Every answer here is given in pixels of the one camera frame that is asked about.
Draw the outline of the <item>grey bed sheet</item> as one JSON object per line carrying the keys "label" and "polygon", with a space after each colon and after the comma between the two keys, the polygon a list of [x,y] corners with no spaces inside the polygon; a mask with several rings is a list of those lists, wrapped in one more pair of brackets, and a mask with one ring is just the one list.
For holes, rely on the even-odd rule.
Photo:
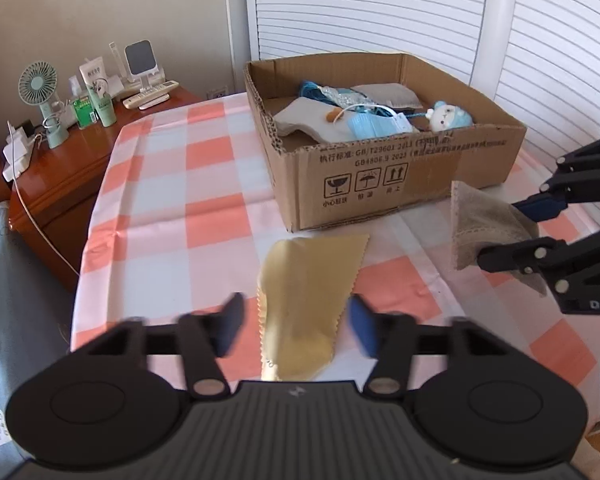
{"label": "grey bed sheet", "polygon": [[23,462],[4,415],[12,393],[69,350],[74,295],[21,236],[0,203],[0,479]]}

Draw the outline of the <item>grey mesh pouch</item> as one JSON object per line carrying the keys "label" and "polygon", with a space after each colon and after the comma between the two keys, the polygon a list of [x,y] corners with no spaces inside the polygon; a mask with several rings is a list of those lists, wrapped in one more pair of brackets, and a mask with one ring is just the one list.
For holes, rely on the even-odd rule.
{"label": "grey mesh pouch", "polygon": [[455,270],[478,266],[481,249],[540,236],[538,225],[513,205],[462,181],[451,184],[451,254]]}
{"label": "grey mesh pouch", "polygon": [[388,106],[394,110],[418,110],[422,107],[417,94],[397,82],[360,84],[353,87],[353,90],[366,96],[376,104]]}

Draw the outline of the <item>white louvered closet door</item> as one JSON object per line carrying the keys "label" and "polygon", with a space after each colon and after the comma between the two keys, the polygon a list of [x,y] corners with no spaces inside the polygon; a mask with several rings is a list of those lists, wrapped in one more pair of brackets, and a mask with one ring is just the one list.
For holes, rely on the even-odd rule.
{"label": "white louvered closet door", "polygon": [[406,52],[522,120],[544,162],[600,138],[600,0],[230,0],[255,60]]}

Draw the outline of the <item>yellow cleaning cloth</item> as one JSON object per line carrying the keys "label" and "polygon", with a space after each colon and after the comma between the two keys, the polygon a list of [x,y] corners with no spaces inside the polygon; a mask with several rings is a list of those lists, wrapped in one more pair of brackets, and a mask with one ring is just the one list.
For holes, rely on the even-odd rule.
{"label": "yellow cleaning cloth", "polygon": [[257,287],[263,380],[306,382],[329,366],[369,239],[295,237],[272,246]]}

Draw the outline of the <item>wall power socket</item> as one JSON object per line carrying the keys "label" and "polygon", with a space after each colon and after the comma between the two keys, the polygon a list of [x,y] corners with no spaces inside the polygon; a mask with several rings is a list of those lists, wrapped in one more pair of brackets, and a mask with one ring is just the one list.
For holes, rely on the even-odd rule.
{"label": "wall power socket", "polygon": [[221,88],[215,88],[215,89],[209,90],[207,92],[207,99],[214,100],[214,99],[222,98],[223,96],[227,96],[227,95],[228,95],[228,87],[224,86]]}

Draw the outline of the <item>white remote control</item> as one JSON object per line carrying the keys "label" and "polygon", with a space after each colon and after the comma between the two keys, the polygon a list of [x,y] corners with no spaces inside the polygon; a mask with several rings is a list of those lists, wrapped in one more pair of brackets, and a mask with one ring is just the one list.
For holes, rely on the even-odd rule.
{"label": "white remote control", "polygon": [[161,99],[163,96],[167,96],[171,91],[177,89],[179,86],[180,84],[175,80],[166,80],[160,82],[160,84],[157,84],[156,86],[151,86],[142,90],[135,96],[129,96],[122,101],[122,105],[127,110],[136,110],[137,108],[146,106],[148,103]]}

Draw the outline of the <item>wooden nightstand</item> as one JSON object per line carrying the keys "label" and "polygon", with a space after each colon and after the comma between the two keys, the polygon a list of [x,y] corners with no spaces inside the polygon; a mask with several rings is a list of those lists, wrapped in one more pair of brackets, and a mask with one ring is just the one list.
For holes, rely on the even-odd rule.
{"label": "wooden nightstand", "polygon": [[9,203],[9,227],[70,292],[78,286],[87,229],[96,197],[120,130],[151,114],[198,103],[180,87],[166,102],[149,110],[127,110],[114,104],[117,122],[69,129],[58,148],[37,148],[29,168],[18,178]]}

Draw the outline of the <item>blue plush toy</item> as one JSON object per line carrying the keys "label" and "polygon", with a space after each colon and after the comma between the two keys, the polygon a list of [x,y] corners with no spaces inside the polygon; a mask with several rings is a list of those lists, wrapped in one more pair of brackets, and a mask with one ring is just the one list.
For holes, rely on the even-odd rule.
{"label": "blue plush toy", "polygon": [[444,101],[435,102],[434,106],[427,110],[426,118],[432,132],[466,128],[474,124],[471,114],[464,108]]}

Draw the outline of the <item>blue face mask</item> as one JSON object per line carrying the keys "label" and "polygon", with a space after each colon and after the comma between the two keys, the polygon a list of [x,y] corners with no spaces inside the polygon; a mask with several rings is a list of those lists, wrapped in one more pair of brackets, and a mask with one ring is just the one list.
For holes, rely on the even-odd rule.
{"label": "blue face mask", "polygon": [[416,131],[403,113],[397,113],[385,105],[353,104],[340,110],[332,121],[338,122],[341,118],[344,118],[356,140],[385,139]]}

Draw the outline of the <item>green tube bottle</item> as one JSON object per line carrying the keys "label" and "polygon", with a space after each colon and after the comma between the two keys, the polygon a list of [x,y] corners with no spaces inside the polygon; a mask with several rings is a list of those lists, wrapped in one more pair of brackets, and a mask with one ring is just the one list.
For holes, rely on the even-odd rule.
{"label": "green tube bottle", "polygon": [[93,101],[94,109],[104,127],[110,127],[117,122],[114,103],[105,87],[99,86],[93,88]]}

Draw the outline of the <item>blue patterned sachet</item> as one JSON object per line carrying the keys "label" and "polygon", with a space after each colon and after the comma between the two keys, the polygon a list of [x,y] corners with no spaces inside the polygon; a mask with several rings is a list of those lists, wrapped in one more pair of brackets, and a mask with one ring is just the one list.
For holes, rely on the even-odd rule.
{"label": "blue patterned sachet", "polygon": [[300,98],[322,102],[332,106],[346,108],[370,102],[362,93],[347,88],[321,86],[313,81],[303,81],[299,88]]}

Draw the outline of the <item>white power strip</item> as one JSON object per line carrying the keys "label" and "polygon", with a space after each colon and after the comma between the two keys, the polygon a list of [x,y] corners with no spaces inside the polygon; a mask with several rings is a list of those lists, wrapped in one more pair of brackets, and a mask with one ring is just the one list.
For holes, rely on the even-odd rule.
{"label": "white power strip", "polygon": [[42,137],[42,133],[37,133],[28,138],[23,128],[9,129],[7,143],[3,148],[3,178],[6,182],[19,178],[29,168],[33,151]]}

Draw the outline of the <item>cardboard box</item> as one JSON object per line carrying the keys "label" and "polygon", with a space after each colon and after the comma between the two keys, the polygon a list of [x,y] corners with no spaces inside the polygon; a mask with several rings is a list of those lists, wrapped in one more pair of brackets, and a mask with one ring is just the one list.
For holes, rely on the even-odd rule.
{"label": "cardboard box", "polygon": [[[252,61],[244,70],[254,124],[284,225],[326,228],[449,195],[452,181],[475,188],[504,182],[526,126],[481,92],[406,53],[338,52]],[[419,101],[457,105],[470,127],[435,133],[425,118],[413,133],[385,139],[316,143],[274,119],[298,98],[302,82],[352,88],[404,84]]]}

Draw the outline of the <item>white cosmetic tube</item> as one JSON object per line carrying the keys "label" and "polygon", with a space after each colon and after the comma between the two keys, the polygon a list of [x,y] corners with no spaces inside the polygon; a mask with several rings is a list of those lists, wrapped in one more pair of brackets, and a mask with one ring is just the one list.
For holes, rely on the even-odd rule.
{"label": "white cosmetic tube", "polygon": [[87,90],[103,96],[108,91],[108,80],[104,59],[99,56],[85,61],[79,67],[80,74]]}

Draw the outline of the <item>green small box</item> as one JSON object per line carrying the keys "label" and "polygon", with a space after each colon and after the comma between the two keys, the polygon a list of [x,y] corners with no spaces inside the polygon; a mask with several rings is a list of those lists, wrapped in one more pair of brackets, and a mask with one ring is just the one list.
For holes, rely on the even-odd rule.
{"label": "green small box", "polygon": [[76,115],[76,123],[80,129],[87,128],[97,122],[91,99],[88,96],[80,96],[72,102],[72,108]]}

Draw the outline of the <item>white towel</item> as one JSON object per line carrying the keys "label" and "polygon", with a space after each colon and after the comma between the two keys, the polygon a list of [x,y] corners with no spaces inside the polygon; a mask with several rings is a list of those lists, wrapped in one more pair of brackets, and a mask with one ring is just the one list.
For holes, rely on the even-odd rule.
{"label": "white towel", "polygon": [[289,136],[300,131],[317,143],[353,142],[355,137],[346,125],[344,118],[329,122],[326,116],[339,107],[306,98],[293,100],[274,116],[279,136]]}

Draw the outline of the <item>small orange object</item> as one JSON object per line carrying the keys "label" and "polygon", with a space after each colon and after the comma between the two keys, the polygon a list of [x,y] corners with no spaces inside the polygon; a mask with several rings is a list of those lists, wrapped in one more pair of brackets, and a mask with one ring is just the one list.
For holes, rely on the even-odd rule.
{"label": "small orange object", "polygon": [[326,116],[326,119],[329,122],[336,122],[338,117],[340,116],[340,110],[338,108],[334,108],[331,112],[329,112]]}

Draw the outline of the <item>green desk fan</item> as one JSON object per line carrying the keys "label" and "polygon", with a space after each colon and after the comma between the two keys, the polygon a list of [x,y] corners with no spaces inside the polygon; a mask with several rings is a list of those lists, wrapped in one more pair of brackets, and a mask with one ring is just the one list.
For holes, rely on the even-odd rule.
{"label": "green desk fan", "polygon": [[49,62],[35,61],[28,65],[18,79],[20,100],[40,109],[42,126],[48,147],[58,148],[68,139],[67,128],[61,122],[65,105],[57,99],[58,76]]}

